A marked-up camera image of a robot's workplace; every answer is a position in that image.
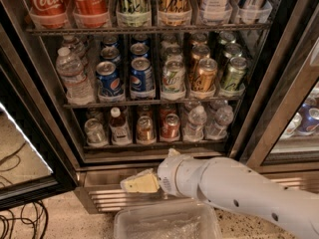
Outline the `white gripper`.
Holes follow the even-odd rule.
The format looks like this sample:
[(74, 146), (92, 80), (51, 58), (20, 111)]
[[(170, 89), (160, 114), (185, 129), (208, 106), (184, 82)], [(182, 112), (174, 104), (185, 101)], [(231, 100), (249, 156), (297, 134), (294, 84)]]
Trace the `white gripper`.
[(206, 198), (200, 182), (209, 163), (209, 159), (193, 158), (170, 148), (168, 157), (159, 165), (158, 177), (152, 168), (146, 169), (122, 180), (120, 186), (128, 193), (155, 193), (161, 187), (176, 197)]

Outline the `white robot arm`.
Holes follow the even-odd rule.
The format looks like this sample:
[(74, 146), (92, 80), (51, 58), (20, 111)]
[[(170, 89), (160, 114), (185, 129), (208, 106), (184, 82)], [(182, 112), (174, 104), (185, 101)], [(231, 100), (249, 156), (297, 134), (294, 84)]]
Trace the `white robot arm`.
[(289, 189), (228, 157), (198, 159), (170, 149), (156, 169), (121, 181), (128, 193), (163, 190), (175, 197), (271, 222), (299, 239), (319, 239), (319, 195)]

